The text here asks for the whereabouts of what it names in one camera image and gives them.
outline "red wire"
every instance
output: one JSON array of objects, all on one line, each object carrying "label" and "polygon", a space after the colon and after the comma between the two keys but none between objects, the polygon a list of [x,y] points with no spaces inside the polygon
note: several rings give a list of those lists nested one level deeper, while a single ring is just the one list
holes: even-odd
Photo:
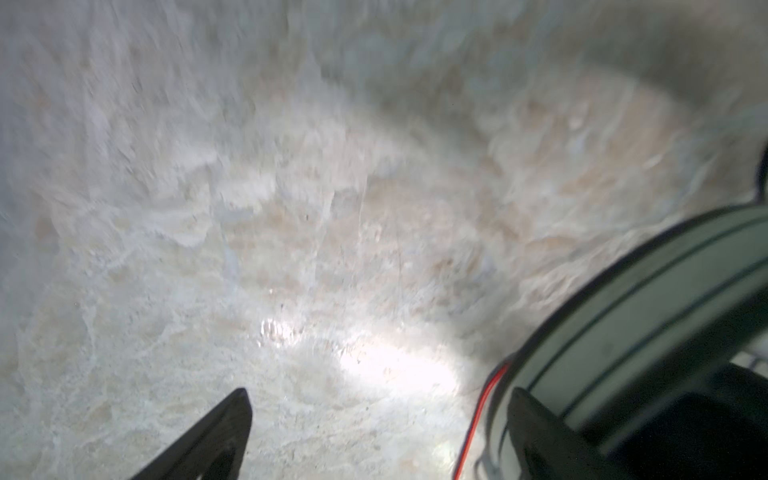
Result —
[{"label": "red wire", "polygon": [[480,400],[478,401],[477,408],[475,408],[475,415],[472,417],[472,424],[469,426],[469,431],[467,432],[467,439],[465,440],[464,446],[462,447],[461,454],[458,457],[456,470],[453,472],[453,480],[458,480],[458,478],[462,476],[462,470],[464,469],[464,462],[467,461],[467,455],[469,454],[469,446],[472,444],[472,437],[475,436],[475,430],[477,430],[478,424],[480,423],[480,415],[482,414],[482,409],[485,406],[485,401],[488,399],[488,396],[491,395],[491,391],[493,391],[493,387],[496,386],[498,381],[507,371],[507,367],[509,367],[509,364],[502,365],[498,369],[496,374],[493,375],[493,377],[491,377],[491,379],[483,388],[482,394],[480,395]]}]

